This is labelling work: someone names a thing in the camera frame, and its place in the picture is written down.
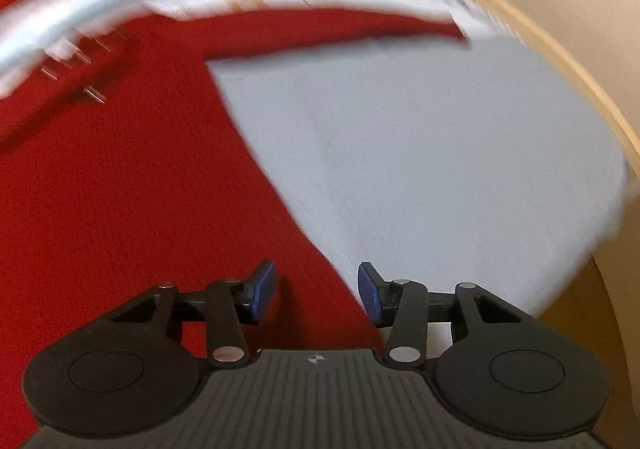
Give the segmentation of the dark red knit garment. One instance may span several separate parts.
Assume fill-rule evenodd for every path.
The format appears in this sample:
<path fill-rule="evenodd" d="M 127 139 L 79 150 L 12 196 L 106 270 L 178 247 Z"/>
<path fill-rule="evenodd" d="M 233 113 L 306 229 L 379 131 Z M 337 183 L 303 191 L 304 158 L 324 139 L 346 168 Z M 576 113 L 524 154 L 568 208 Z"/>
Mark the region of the dark red knit garment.
<path fill-rule="evenodd" d="M 1 443 L 35 429 L 29 360 L 160 280 L 201 289 L 265 258 L 280 278 L 255 348 L 381 349 L 343 280 L 248 152 L 207 61 L 451 22 L 258 3 L 181 22 L 142 17 L 38 62 L 1 102 Z"/>

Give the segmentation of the grey white printed bedsheet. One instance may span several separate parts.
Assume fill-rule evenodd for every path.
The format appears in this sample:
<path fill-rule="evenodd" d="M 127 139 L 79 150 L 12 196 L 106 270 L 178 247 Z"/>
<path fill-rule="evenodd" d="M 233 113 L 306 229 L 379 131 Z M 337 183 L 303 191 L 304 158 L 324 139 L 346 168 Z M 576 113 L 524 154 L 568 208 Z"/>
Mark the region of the grey white printed bedsheet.
<path fill-rule="evenodd" d="M 463 34 L 207 61 L 248 152 L 361 308 L 362 261 L 434 290 L 475 280 L 528 311 L 563 290 L 616 220 L 626 159 L 590 103 L 468 0 L 140 0 L 46 59 L 138 18 L 258 3 L 451 22 Z"/>

